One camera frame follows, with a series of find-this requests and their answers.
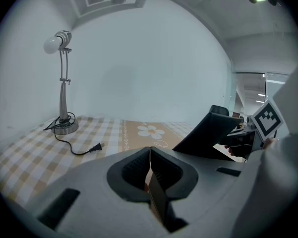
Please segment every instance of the lamp base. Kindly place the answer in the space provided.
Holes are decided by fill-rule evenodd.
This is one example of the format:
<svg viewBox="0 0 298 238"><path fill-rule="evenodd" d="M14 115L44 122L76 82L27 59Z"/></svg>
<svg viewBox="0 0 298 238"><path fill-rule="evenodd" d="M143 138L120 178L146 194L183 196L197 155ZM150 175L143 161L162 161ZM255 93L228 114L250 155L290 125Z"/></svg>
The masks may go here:
<svg viewBox="0 0 298 238"><path fill-rule="evenodd" d="M67 135L70 134L78 129L78 122L75 121L72 125L70 126L64 126L64 127L58 127L55 130L56 135Z"/></svg>

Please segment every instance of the power cord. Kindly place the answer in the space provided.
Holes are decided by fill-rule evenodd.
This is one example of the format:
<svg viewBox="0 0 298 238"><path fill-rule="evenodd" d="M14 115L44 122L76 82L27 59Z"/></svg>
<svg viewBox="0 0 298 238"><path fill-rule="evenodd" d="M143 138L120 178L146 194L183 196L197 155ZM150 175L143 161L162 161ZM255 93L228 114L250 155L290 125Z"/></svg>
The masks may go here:
<svg viewBox="0 0 298 238"><path fill-rule="evenodd" d="M70 125L72 125L72 124L75 122L76 117L75 117L75 115L74 115L73 113L71 113L71 112L68 112L68 114L72 114L72 115L74 116L74 121L70 123ZM93 146L92 148L90 148L87 152L84 152L84 153L75 153L75 152L73 152L73 150L72 150L72 145L71 145L71 143L69 143L68 141L65 141L65 140L58 139L58 138L56 137L56 134L55 134L55 128L61 127L61 125L62 125L63 123L69 122L69 121L71 120L71 118L72 118L72 117L68 115L68 118L67 118L66 120L60 120L59 124L56 124L56 122L60 119L60 117L58 117L58 118L56 118L53 122L51 122L50 125L47 126L44 130L54 129L54 136L55 136L55 138L56 138L58 141L60 141L60 142L64 142L64 143L69 144L69 145L70 145L70 148L71 148L71 152L72 152L74 155L84 155L84 154L86 154L86 153L91 153L91 152L93 152L93 151L101 150L102 147L104 147L104 144L103 144L103 143L102 143L102 144L98 143L97 145L95 145L95 146Z"/></svg>

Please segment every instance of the desk lamp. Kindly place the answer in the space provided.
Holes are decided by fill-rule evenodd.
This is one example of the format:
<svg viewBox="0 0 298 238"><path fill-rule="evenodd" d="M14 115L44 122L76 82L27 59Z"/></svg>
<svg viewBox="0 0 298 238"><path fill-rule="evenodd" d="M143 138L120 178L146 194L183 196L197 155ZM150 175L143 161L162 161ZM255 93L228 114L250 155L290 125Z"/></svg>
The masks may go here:
<svg viewBox="0 0 298 238"><path fill-rule="evenodd" d="M72 34L69 31L59 31L54 37L48 38L44 43L44 51L48 54L53 54L57 50L60 52L61 58L61 94L60 94L60 118L58 119L59 123L55 125L54 130L57 135L66 135L70 134L78 129L78 122L74 120L70 122L71 116L68 115L68 110L66 106L66 82L69 83L71 80L68 79L68 53L72 50L66 48L70 43ZM66 76L63 77L63 59L62 54L66 56Z"/></svg>

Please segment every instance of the black chair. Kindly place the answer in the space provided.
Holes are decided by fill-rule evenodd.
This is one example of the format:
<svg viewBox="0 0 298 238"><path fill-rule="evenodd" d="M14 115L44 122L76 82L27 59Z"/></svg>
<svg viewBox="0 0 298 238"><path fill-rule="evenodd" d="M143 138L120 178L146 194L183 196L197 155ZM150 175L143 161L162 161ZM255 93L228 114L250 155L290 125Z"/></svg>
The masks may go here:
<svg viewBox="0 0 298 238"><path fill-rule="evenodd" d="M212 105L209 112L224 115L224 116L229 116L229 111L227 108L216 106L216 105Z"/></svg>

